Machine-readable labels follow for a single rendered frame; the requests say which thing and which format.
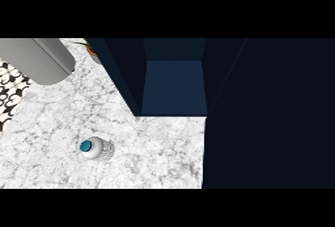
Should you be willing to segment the dark navy cabinet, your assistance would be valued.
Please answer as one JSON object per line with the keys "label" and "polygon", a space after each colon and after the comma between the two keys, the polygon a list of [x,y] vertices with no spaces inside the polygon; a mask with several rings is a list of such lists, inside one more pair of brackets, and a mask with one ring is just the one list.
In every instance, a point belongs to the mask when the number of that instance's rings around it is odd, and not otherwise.
{"label": "dark navy cabinet", "polygon": [[135,116],[205,116],[234,65],[242,38],[90,38]]}

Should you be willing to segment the dark navy cabinet door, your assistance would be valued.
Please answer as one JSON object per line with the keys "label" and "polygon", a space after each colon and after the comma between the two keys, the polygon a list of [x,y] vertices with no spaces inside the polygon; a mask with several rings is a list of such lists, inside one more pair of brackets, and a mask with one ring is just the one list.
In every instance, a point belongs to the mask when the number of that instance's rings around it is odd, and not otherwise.
{"label": "dark navy cabinet door", "polygon": [[335,39],[248,39],[205,120],[205,189],[335,188]]}

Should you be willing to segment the orange potted plant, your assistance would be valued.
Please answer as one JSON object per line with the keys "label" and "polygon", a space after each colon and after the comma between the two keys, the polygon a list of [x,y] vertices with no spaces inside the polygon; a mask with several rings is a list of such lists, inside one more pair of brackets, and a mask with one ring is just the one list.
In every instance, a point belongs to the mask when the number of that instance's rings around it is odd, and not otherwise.
{"label": "orange potted plant", "polygon": [[84,42],[82,42],[82,43],[79,43],[79,42],[73,42],[73,43],[82,45],[82,46],[87,48],[87,53],[88,53],[88,55],[90,55],[90,58],[93,59],[93,61],[94,61],[99,65],[101,65],[101,63],[100,63],[100,61],[99,61],[99,56],[97,56],[97,54],[96,54],[94,51],[93,51],[93,48],[91,48],[91,46],[90,46],[90,44],[88,44],[87,39],[84,38]]}

